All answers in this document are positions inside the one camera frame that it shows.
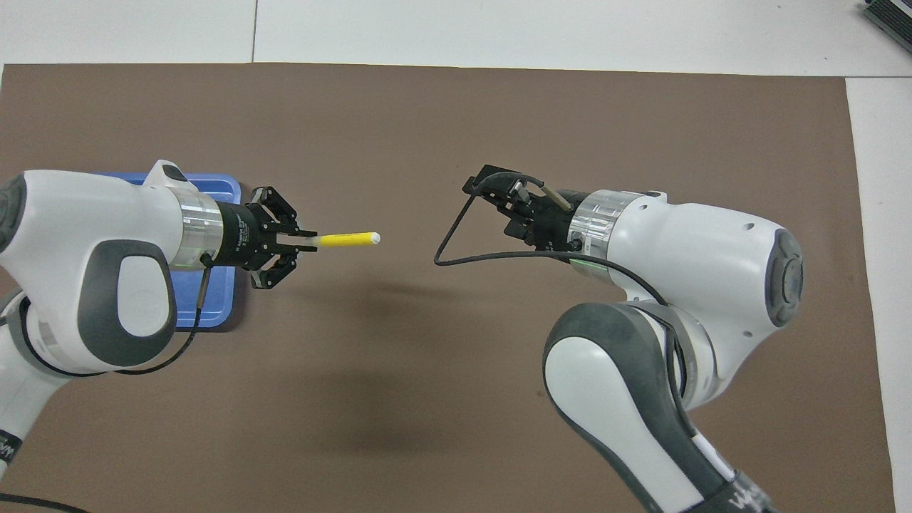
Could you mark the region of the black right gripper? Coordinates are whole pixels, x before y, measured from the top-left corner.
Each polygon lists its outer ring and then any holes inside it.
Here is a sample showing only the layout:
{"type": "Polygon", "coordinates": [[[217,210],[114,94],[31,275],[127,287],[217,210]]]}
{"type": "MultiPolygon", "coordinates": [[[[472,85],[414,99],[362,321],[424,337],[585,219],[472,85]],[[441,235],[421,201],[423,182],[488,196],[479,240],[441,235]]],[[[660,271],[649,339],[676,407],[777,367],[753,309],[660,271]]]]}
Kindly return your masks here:
{"type": "Polygon", "coordinates": [[[547,196],[530,195],[528,179],[520,173],[495,165],[483,165],[477,176],[469,177],[462,191],[471,195],[481,185],[482,196],[510,219],[505,236],[524,241],[538,251],[573,252],[580,250],[579,238],[568,238],[570,224],[582,202],[582,192],[557,190],[570,204],[570,210],[558,207],[547,196]]]}

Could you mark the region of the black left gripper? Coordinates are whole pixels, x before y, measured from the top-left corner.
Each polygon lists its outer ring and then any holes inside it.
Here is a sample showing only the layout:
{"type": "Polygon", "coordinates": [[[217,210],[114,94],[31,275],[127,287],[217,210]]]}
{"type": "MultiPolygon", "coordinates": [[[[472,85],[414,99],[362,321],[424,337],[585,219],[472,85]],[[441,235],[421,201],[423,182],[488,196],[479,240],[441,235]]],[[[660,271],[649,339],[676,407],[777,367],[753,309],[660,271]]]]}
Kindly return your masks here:
{"type": "Polygon", "coordinates": [[[222,221],[222,242],[216,266],[241,267],[250,271],[254,289],[272,289],[297,268],[301,254],[316,252],[314,246],[263,244],[261,232],[291,237],[316,237],[316,231],[300,228],[296,209],[271,186],[253,189],[249,207],[216,202],[222,221]]]}

